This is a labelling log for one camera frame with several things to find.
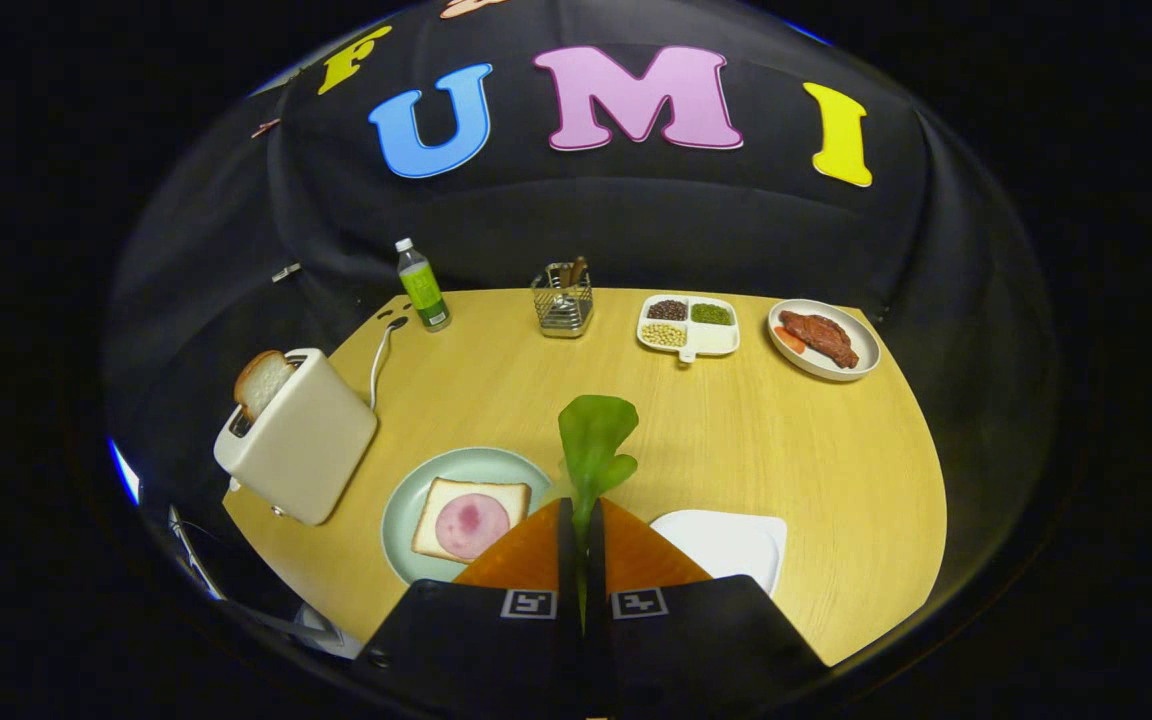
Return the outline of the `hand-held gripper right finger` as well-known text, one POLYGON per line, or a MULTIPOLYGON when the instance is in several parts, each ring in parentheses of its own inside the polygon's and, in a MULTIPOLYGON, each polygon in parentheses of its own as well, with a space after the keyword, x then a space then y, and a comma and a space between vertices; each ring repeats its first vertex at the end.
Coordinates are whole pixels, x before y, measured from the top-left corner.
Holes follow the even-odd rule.
POLYGON ((782 719, 812 708, 827 667, 748 575, 681 582, 647 566, 650 528, 608 498, 588 529, 582 670, 591 715, 782 719))

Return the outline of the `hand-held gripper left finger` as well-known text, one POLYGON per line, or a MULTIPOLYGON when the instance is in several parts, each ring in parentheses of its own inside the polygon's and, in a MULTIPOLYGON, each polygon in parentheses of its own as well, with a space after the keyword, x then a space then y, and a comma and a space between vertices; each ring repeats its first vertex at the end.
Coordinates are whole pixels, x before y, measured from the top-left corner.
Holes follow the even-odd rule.
POLYGON ((582 650, 573 507, 545 506, 536 543, 556 579, 468 585, 417 579, 353 661, 351 676, 403 719, 579 719, 582 650))

